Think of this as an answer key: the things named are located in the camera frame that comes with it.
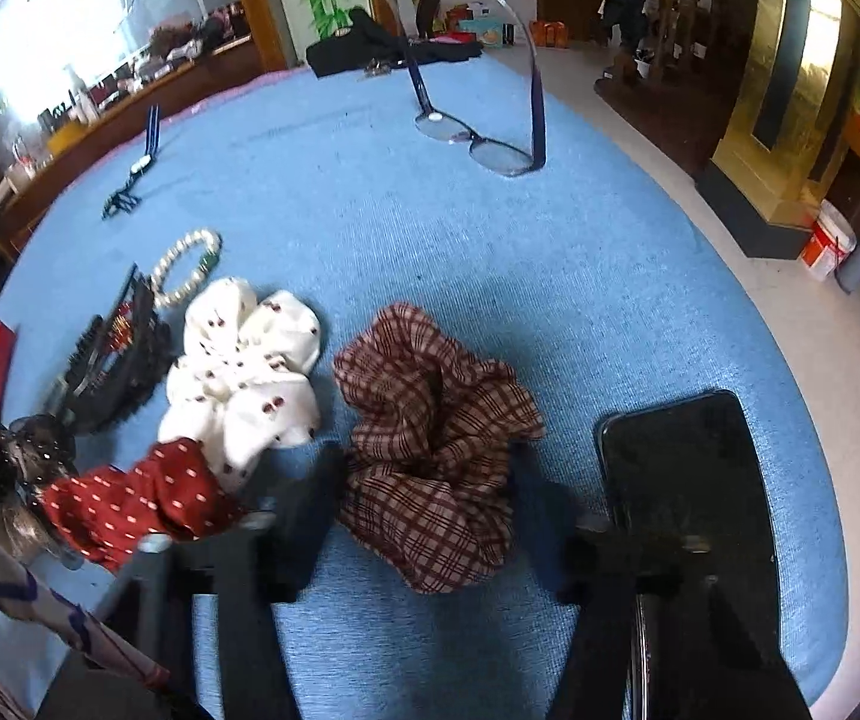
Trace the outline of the black lace hair clip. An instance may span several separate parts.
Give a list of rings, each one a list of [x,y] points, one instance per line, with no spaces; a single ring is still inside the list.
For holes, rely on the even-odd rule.
[[[44,411],[76,436],[108,431],[151,399],[175,356],[158,317],[151,278],[131,266],[108,316],[93,316],[44,399]]]

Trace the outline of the black clothing pile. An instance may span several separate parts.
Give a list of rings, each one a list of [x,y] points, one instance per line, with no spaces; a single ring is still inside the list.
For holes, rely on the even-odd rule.
[[[306,63],[318,78],[363,70],[375,64],[398,67],[405,60],[405,50],[409,50],[417,65],[459,64],[482,55],[482,46],[477,41],[411,43],[405,37],[391,34],[360,7],[348,10],[348,18],[350,26],[342,34],[325,37],[306,49]]]

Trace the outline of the eyeglasses with dark frame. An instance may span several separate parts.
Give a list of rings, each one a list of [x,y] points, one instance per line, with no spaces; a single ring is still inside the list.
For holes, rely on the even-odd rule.
[[[412,177],[433,177],[456,164],[445,149],[500,177],[533,182],[547,161],[546,99],[533,38],[506,0],[495,0],[513,30],[506,54],[528,62],[516,76],[479,43],[448,44],[394,37],[405,80],[394,85],[391,127],[380,142],[404,156]]]

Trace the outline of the dark red polka-dot scrunchie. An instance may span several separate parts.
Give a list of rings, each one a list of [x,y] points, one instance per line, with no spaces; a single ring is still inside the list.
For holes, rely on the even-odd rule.
[[[152,445],[127,472],[105,465],[58,479],[44,486],[41,507],[72,550],[111,574],[133,559],[145,536],[196,541],[245,515],[191,439]]]

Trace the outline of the red white plaid scrunchie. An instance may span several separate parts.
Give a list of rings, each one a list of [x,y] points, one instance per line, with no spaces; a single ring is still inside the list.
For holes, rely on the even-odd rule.
[[[339,520],[422,595],[492,577],[513,539],[510,449],[544,434],[512,366],[480,359],[409,302],[337,353],[357,416]]]

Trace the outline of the wooden dresser counter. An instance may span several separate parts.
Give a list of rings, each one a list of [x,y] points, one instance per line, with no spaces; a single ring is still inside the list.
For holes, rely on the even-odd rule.
[[[243,37],[124,99],[85,128],[10,200],[0,217],[1,254],[13,262],[62,190],[113,149],[139,137],[149,107],[162,107],[162,117],[181,114],[215,94],[252,82],[261,73],[258,47],[251,37]]]

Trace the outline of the white cherry print scrunchie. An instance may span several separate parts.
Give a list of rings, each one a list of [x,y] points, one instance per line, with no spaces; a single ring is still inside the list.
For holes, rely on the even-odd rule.
[[[292,293],[261,299],[240,278],[214,281],[186,309],[157,439],[201,444],[220,486],[235,493],[264,450],[314,439],[321,415],[309,374],[320,353],[320,321]]]

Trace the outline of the brown sheer dotted scrunchie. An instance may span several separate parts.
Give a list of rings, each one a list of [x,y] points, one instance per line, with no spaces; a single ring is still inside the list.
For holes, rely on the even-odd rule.
[[[49,523],[44,489],[76,474],[76,441],[53,415],[0,423],[0,546],[30,566],[49,554],[69,571],[83,557]]]

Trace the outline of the blue striped hair clip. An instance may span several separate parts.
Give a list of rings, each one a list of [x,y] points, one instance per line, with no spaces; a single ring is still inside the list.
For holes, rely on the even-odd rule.
[[[109,220],[119,213],[133,213],[140,205],[140,197],[134,193],[134,187],[140,177],[144,176],[157,160],[158,148],[160,148],[160,122],[162,122],[162,107],[152,104],[147,110],[147,119],[145,119],[144,151],[129,167],[126,182],[116,192],[111,193],[103,205],[101,210],[103,220]]]

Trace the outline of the blue bedspread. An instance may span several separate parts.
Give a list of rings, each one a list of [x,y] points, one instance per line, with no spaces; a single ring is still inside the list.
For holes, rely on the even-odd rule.
[[[298,71],[162,127],[131,215],[101,207],[142,153],[67,187],[0,297],[15,328],[2,419],[41,410],[83,328],[129,268],[188,231],[224,239],[215,276],[284,288],[324,322],[315,380],[326,437],[354,424],[332,355],[383,305],[420,305],[484,359],[515,368],[546,421],[544,473],[596,507],[604,415],[727,388],[741,400],[772,507],[781,651],[814,704],[840,664],[846,562],[811,415],[749,296],[702,232],[604,133],[547,96],[549,158],[503,179],[414,125],[405,71]],[[411,592],[331,530],[318,574],[279,611],[305,718],[542,718],[575,624],[515,556],[489,582]]]

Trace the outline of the red white bucket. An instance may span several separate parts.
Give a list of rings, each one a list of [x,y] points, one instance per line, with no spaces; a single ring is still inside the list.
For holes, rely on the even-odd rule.
[[[799,261],[814,280],[825,281],[853,254],[857,245],[858,238],[845,216],[823,200]]]

